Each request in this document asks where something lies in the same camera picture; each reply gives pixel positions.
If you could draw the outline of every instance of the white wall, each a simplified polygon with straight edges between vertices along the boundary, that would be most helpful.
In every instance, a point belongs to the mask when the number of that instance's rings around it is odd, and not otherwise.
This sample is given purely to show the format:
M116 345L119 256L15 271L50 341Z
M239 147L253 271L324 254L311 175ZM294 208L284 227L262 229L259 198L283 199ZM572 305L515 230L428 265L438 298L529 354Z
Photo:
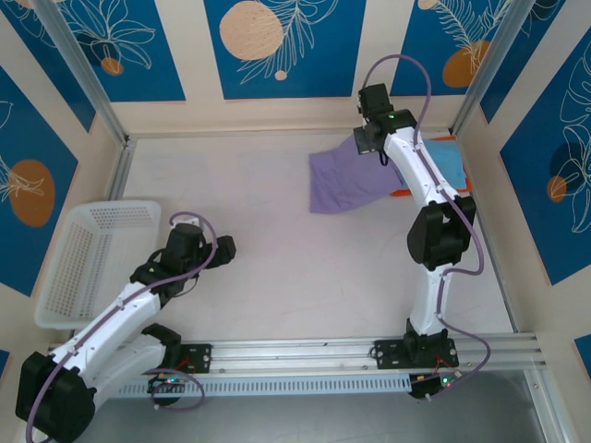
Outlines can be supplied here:
M1 13L0 42L0 66L78 158L78 169L32 296L29 298L0 283L0 349L10 352L8 365L0 380L0 441L9 442L13 441L23 423L14 413L20 366L33 351L44 352L48 343L55 340L54 333L37 328L33 321L47 258L51 256L67 211L79 203L106 196L119 148L99 119L95 120L90 134L87 134Z
M225 101L203 2L156 0L187 101L114 103L114 108L131 134L358 126L356 92L376 60L401 52L415 1L368 0L350 99ZM396 62L385 63L372 81L384 82L389 88L395 68ZM417 81L423 79L417 75ZM434 97L425 126L449 127L463 97ZM423 100L396 98L394 106L418 114Z
M476 202L513 312L537 334L580 441L591 441L591 383L573 340L591 332L591 268L551 286L500 151L589 29L591 3L568 0L488 126L478 110L460 137Z

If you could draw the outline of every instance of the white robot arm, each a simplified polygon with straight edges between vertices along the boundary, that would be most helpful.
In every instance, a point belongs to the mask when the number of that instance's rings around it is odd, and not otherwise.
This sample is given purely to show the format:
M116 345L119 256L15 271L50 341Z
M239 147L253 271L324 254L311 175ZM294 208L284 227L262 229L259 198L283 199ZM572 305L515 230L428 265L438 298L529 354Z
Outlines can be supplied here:
M33 353L24 362L16 414L28 421L28 436L32 417L32 425L48 437L73 442L131 378L154 368L166 372L177 367L180 335L158 324L144 328L146 323L181 294L188 279L234 257L231 236L209 244L198 219L176 224L166 247L136 269L130 283L89 326L50 355Z
M440 283L444 271L459 262L467 250L470 233L448 198L454 200L470 223L476 215L474 200L460 197L445 180L425 148L420 132L415 134L415 118L408 110L394 111L383 84L359 92L359 112L364 117L363 126L354 131L359 153L377 151L383 165L391 159L419 209L407 243L411 257L422 265L422 271L415 306L407 321L404 346L396 345L396 357L391 359L402 366L392 368L433 367L439 356L447 356L455 363L455 352L448 355L453 342L439 321L445 313L450 285L449 282L442 285L440 292Z

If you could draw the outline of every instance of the floral wall print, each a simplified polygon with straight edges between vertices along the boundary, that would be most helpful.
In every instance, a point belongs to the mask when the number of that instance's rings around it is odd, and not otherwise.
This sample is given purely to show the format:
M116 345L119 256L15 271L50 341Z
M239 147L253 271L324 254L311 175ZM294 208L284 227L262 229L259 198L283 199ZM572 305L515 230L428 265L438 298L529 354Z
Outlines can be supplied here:
M19 20L22 28L37 44L57 52L27 0L0 2L27 10L26 20ZM57 0L55 4L112 102L185 100L154 0Z
M0 9L47 77L54 83L80 124L87 132L90 131L96 112L66 62L55 49L54 42L47 35L29 1L0 0Z
M30 295L78 161L0 68L0 282Z
M501 150L552 284L591 264L591 30Z
M564 2L565 0L536 0L532 6L532 10L521 27L521 32L517 34L480 102L480 107L488 122L501 107L513 83L524 70L529 58L558 15Z
M223 96L350 97L366 0L205 0Z
M403 54L425 65L434 95L461 95L472 79L512 0L416 0ZM416 68L398 64L392 95L425 95Z

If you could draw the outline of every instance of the basket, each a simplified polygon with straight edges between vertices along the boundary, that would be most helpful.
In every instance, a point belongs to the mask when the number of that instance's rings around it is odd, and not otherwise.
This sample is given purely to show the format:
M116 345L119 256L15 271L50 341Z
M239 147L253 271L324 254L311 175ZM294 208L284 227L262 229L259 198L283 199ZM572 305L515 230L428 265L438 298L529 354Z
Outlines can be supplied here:
M158 203L140 200L101 201L72 209L42 287L37 325L87 326L154 252L160 214Z

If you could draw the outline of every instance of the white tabletop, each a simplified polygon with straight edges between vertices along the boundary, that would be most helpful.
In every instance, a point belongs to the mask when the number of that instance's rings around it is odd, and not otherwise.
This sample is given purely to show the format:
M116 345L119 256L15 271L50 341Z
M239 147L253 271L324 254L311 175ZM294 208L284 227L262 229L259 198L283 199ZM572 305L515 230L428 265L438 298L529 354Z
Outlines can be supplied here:
M420 271L406 248L417 208L382 198L339 215L308 211L308 155L349 134L253 133L138 141L125 198L158 201L159 243L178 210L234 237L235 260L156 321L184 340L276 340L404 333ZM454 276L447 318L473 332L511 332L494 270ZM475 268L472 244L461 263Z

